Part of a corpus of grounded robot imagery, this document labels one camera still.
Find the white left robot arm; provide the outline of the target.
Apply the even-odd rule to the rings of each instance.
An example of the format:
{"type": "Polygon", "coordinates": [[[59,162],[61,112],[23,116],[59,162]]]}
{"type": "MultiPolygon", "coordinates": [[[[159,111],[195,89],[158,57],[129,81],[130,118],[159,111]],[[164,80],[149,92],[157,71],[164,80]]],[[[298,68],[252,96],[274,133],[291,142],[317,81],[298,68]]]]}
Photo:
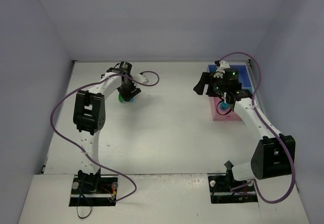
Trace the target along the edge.
{"type": "Polygon", "coordinates": [[[116,68],[109,68],[101,75],[99,84],[89,89],[81,89],[76,93],[73,113],[73,123],[80,133],[80,146],[84,154],[81,159],[78,178],[94,181],[100,178],[99,134],[106,121],[105,101],[114,92],[125,102],[131,101],[141,90],[135,84],[148,84],[143,73],[131,75],[132,65],[128,62],[119,63],[116,68]]]}

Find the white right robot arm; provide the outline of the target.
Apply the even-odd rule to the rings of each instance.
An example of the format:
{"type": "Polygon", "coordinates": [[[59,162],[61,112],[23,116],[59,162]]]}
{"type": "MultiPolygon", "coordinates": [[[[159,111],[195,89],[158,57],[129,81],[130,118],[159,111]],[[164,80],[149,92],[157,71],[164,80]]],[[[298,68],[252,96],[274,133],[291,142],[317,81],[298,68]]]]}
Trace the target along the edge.
{"type": "Polygon", "coordinates": [[[233,179],[247,181],[292,174],[295,140],[273,127],[252,102],[252,93],[243,88],[239,70],[222,61],[215,72],[203,72],[193,90],[198,94],[222,99],[238,115],[257,140],[250,161],[231,168],[233,179]]]}

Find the pink plastic bin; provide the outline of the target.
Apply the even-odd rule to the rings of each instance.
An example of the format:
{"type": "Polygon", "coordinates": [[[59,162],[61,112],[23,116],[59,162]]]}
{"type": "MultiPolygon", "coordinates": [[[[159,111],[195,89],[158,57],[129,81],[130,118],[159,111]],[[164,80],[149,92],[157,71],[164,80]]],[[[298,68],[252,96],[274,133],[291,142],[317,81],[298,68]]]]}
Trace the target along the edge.
{"type": "Polygon", "coordinates": [[[222,99],[210,97],[209,100],[213,121],[241,121],[241,118],[236,113],[234,113],[230,107],[226,111],[219,109],[220,103],[223,102],[222,99]]]}

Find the light blue plastic bin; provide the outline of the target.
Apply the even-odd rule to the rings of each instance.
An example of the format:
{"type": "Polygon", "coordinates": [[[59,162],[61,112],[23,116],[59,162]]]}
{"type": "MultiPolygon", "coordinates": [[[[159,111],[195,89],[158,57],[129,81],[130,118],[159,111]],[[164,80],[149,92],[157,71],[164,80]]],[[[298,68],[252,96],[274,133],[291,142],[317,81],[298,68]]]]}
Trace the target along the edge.
{"type": "Polygon", "coordinates": [[[247,87],[245,89],[248,90],[250,93],[253,93],[253,89],[251,87],[247,87]]]}

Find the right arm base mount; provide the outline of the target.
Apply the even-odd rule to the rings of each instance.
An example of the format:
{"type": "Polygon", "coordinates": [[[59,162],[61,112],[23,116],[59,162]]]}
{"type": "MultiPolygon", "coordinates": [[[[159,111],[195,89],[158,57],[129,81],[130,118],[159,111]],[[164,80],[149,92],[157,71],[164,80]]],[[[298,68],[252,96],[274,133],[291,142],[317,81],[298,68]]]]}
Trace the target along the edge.
{"type": "Polygon", "coordinates": [[[235,181],[225,174],[208,175],[212,204],[257,203],[258,197],[252,184],[235,181]]]}

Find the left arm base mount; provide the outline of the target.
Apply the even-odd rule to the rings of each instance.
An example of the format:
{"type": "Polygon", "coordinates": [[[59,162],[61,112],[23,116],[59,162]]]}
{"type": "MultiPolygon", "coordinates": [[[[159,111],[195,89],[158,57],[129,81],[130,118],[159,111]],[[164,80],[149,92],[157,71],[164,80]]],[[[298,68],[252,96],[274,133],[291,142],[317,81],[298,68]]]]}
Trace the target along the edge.
{"type": "Polygon", "coordinates": [[[118,189],[118,177],[104,175],[101,176],[95,190],[81,183],[77,176],[73,178],[69,207],[108,207],[116,205],[118,189]]]}

